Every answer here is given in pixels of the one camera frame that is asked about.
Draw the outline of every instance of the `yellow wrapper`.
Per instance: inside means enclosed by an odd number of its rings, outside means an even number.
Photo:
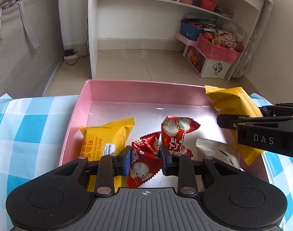
[[[223,89],[205,86],[205,93],[220,114],[248,115],[250,117],[263,116],[257,105],[241,87]],[[236,147],[248,166],[259,154],[263,153],[263,150],[238,144],[236,130],[230,130],[230,132],[235,140]]]
[[[80,156],[97,161],[104,155],[121,154],[126,140],[135,126],[134,118],[109,122],[98,127],[81,127],[84,136]],[[94,192],[96,176],[91,176],[88,191]],[[115,191],[122,185],[122,176],[114,177]]]

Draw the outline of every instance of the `electrical cord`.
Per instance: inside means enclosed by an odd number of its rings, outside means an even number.
[[[89,56],[90,55],[90,53],[89,53],[89,51],[88,51],[88,46],[87,46],[87,42],[88,42],[88,39],[89,39],[89,18],[87,18],[87,31],[86,31],[86,34],[87,34],[87,40],[85,41],[85,48],[86,48],[86,50],[87,50],[87,55],[84,55],[84,56],[79,56],[78,58],[77,58],[77,60],[73,63],[73,64],[69,64],[68,62],[67,62],[67,57],[65,57],[65,62],[68,64],[68,65],[70,65],[70,66],[73,66],[73,65],[75,65],[77,62],[78,62],[78,60],[79,60],[79,58],[81,58],[81,57],[87,57],[87,56]]]

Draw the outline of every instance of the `blue and white checkered tablecloth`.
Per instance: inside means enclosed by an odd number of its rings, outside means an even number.
[[[0,97],[0,231],[13,227],[5,210],[8,194],[58,166],[77,98]]]
[[[258,107],[272,105],[263,97],[252,94],[250,98]],[[293,158],[265,151],[262,154],[269,182],[278,187],[287,197],[288,208],[280,227],[293,230]]]

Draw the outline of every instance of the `red basket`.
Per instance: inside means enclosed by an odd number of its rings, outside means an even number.
[[[240,53],[212,44],[208,39],[199,34],[197,48],[209,59],[234,63]]]
[[[199,1],[199,3],[198,3],[199,7],[205,8],[210,11],[214,11],[215,7],[218,3],[215,0],[198,0],[198,1]]]

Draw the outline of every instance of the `power strip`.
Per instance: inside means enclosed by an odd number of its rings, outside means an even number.
[[[64,59],[67,59],[67,60],[69,60],[69,59],[77,59],[78,58],[78,55],[69,55],[69,56],[65,56],[64,57]]]

